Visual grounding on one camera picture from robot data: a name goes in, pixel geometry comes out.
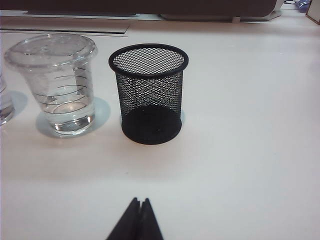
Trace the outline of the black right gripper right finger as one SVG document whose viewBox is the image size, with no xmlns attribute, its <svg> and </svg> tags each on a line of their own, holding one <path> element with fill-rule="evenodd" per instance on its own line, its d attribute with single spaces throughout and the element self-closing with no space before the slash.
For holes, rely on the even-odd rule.
<svg viewBox="0 0 320 240">
<path fill-rule="evenodd" d="M 149 198 L 146 198 L 141 204 L 136 239 L 164 240 Z"/>
</svg>

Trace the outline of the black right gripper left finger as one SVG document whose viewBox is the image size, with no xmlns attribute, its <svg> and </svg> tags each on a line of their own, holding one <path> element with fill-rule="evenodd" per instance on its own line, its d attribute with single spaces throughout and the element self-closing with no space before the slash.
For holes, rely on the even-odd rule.
<svg viewBox="0 0 320 240">
<path fill-rule="evenodd" d="M 140 201 L 134 197 L 106 239 L 135 240 L 138 232 L 140 207 Z"/>
</svg>

